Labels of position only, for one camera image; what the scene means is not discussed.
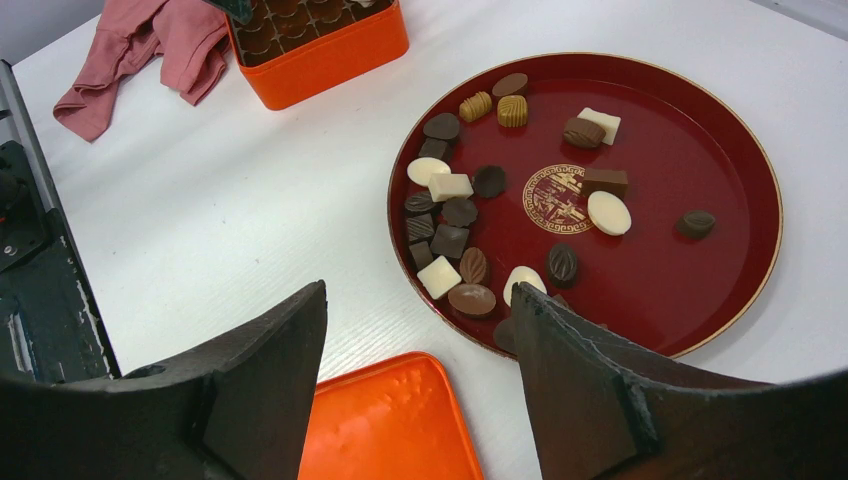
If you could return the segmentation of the orange chocolate box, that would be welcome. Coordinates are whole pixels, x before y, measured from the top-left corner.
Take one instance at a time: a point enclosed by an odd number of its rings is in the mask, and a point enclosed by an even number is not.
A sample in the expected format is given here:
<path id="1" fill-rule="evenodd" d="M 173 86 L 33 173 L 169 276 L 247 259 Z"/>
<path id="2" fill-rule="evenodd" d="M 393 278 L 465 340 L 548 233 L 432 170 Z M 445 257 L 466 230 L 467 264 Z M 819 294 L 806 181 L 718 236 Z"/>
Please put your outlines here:
<path id="1" fill-rule="evenodd" d="M 398 1 L 241 1 L 227 17 L 239 69 L 282 110 L 389 63 L 409 48 Z"/>

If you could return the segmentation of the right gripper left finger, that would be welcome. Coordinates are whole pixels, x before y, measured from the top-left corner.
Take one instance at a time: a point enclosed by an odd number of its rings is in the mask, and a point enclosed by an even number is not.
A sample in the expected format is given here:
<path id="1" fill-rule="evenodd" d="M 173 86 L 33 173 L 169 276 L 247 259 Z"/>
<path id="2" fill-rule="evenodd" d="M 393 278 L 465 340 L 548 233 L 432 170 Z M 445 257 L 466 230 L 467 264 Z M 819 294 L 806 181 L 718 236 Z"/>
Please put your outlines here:
<path id="1" fill-rule="evenodd" d="M 327 331 L 311 282 L 119 379 L 3 380 L 5 479 L 294 479 Z"/>

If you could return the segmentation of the metal serving tongs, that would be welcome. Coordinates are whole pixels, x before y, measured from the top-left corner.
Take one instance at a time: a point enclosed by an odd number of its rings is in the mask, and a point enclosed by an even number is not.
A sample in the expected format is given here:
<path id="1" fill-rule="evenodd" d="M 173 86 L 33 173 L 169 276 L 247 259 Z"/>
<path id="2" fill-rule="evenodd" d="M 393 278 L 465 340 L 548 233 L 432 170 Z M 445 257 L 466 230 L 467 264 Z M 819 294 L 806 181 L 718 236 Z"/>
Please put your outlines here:
<path id="1" fill-rule="evenodd" d="M 249 23 L 254 16 L 254 10 L 251 0 L 204 0 L 206 3 L 214 6 L 218 10 L 224 12 L 232 20 L 245 25 Z"/>

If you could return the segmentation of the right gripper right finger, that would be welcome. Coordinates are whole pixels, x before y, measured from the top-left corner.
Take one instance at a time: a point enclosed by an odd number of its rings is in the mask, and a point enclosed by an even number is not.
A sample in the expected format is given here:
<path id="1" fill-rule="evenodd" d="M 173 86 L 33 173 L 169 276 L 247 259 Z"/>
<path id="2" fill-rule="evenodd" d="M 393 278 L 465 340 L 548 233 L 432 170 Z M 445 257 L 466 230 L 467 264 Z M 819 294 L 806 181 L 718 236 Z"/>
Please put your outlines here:
<path id="1" fill-rule="evenodd" d="M 768 384 L 691 367 L 512 293 L 517 360 L 546 479 L 843 479 L 845 371 Z"/>

